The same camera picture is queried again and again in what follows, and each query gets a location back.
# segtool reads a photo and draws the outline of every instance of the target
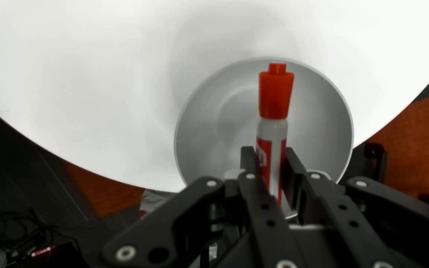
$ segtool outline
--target red marker cap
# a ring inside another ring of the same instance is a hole
[[[266,119],[286,119],[289,111],[294,73],[286,64],[270,64],[269,71],[260,73],[260,114]]]

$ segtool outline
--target red marker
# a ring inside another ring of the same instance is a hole
[[[288,113],[294,86],[294,73],[286,64],[270,64],[260,73],[260,123],[258,157],[260,172],[269,192],[282,205],[285,196],[280,187],[282,165],[286,159]]]

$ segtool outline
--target black metal frame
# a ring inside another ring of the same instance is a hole
[[[282,186],[298,211],[286,220],[242,148],[236,180],[202,177],[103,248],[112,266],[429,268],[429,205],[368,177],[346,186],[307,172],[292,148]],[[218,256],[209,257],[209,245]],[[134,254],[118,259],[130,245]]]

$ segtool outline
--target white bowl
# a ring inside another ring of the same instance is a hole
[[[224,177],[240,166],[242,145],[257,144],[258,74],[273,61],[295,73],[288,145],[307,169],[339,181],[349,163],[353,138],[349,108],[318,71],[280,58],[236,62],[210,76],[191,96],[176,129],[175,150],[187,183],[202,175]]]

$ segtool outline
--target screw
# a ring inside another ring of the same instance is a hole
[[[298,268],[298,265],[295,265],[289,259],[283,259],[277,262],[276,268]]]
[[[315,178],[315,180],[319,180],[319,178],[321,178],[321,174],[313,172],[313,174],[310,174],[310,177]]]
[[[120,250],[117,250],[117,253],[115,253],[115,259],[120,262],[129,262],[129,260],[134,259],[136,256],[137,256],[137,250],[134,245],[120,247]]]
[[[374,263],[374,268],[394,268],[389,262],[379,260]]]
[[[367,187],[367,181],[364,181],[364,180],[358,180],[358,181],[355,181],[355,184],[359,187]]]
[[[215,186],[216,186],[216,181],[215,181],[215,180],[209,180],[206,184],[207,184],[209,187],[215,187]]]

